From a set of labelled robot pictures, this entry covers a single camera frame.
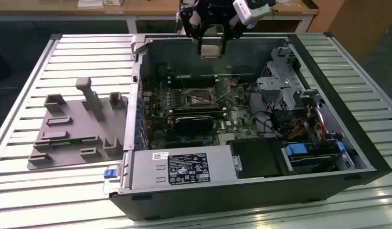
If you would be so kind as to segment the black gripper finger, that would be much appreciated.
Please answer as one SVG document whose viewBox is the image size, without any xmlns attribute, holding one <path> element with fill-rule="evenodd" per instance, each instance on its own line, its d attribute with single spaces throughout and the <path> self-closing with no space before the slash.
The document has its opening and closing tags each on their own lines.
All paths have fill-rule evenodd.
<svg viewBox="0 0 392 229">
<path fill-rule="evenodd" d="M 238 39 L 244 33 L 244 24 L 238 15 L 222 23 L 224 34 L 221 37 L 221 53 L 225 54 L 228 41 Z"/>
<path fill-rule="evenodd" d="M 193 38 L 197 40 L 197 44 L 198 44 L 197 53 L 198 54 L 202 53 L 203 35 L 206 33 L 208 28 L 209 28 L 208 23 L 198 24 L 197 27 L 193 27 L 193 25 L 190 24 L 186 28 L 186 36 L 189 38 Z"/>
</svg>

